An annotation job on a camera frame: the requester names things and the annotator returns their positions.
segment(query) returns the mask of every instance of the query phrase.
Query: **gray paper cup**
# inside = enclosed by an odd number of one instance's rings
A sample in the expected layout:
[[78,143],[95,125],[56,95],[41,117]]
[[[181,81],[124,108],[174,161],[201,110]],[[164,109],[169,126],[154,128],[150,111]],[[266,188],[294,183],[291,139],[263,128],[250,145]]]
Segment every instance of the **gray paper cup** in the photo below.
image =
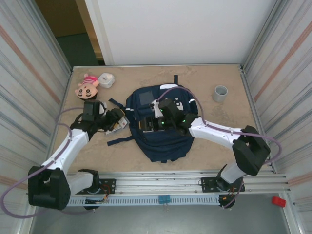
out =
[[223,85],[218,85],[214,89],[214,94],[213,94],[213,100],[216,102],[223,102],[225,100],[225,97],[228,94],[228,89],[223,86]]

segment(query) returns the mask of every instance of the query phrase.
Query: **small white container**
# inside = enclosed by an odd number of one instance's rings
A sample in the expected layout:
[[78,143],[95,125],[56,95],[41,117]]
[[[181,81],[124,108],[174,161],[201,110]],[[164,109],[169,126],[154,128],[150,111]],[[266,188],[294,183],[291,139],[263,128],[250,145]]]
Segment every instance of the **small white container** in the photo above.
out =
[[113,74],[103,73],[99,76],[98,80],[101,87],[110,88],[115,82],[115,77]]

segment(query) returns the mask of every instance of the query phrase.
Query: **black strap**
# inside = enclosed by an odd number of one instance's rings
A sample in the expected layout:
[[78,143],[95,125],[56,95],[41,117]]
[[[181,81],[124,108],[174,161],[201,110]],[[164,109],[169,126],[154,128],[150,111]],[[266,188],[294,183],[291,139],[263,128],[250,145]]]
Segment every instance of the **black strap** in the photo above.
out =
[[124,110],[125,108],[123,107],[122,104],[120,104],[119,102],[115,101],[114,99],[109,99],[108,101],[110,101],[111,103],[115,104],[117,107],[119,107],[120,109]]
[[177,84],[177,75],[174,76],[175,77],[175,84]]
[[[171,162],[174,162],[174,161],[177,161],[178,158],[175,158],[175,159],[170,159]],[[160,161],[161,163],[167,163],[167,160],[162,160]]]
[[118,143],[121,143],[121,142],[126,142],[126,141],[129,141],[129,140],[133,140],[133,136],[129,136],[129,137],[126,137],[126,138],[118,138],[116,140],[111,140],[111,141],[108,141],[107,142],[107,146],[111,146],[111,145],[115,145],[115,144],[118,144]]

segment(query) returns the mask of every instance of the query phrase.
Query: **doll head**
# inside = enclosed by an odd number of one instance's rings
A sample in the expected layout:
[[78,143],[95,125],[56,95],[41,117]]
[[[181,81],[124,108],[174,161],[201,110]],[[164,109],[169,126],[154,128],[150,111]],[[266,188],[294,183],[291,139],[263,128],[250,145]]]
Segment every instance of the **doll head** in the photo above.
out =
[[82,83],[78,84],[78,89],[75,90],[75,93],[77,97],[82,100],[96,99],[98,94],[98,85],[99,81],[96,77],[84,74],[84,80]]

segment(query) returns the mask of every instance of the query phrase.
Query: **corrugated metal wall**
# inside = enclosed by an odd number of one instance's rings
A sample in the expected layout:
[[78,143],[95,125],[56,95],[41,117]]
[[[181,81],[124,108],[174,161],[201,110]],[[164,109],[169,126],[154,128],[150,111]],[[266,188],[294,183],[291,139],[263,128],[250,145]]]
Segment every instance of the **corrugated metal wall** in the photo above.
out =
[[245,66],[264,129],[283,146],[275,165],[289,179],[307,233],[312,233],[311,31],[312,1],[289,0]]
[[[46,159],[70,67],[32,1],[0,4],[0,194]],[[22,184],[6,197],[16,214],[23,206]],[[0,233],[17,220],[0,210]]]

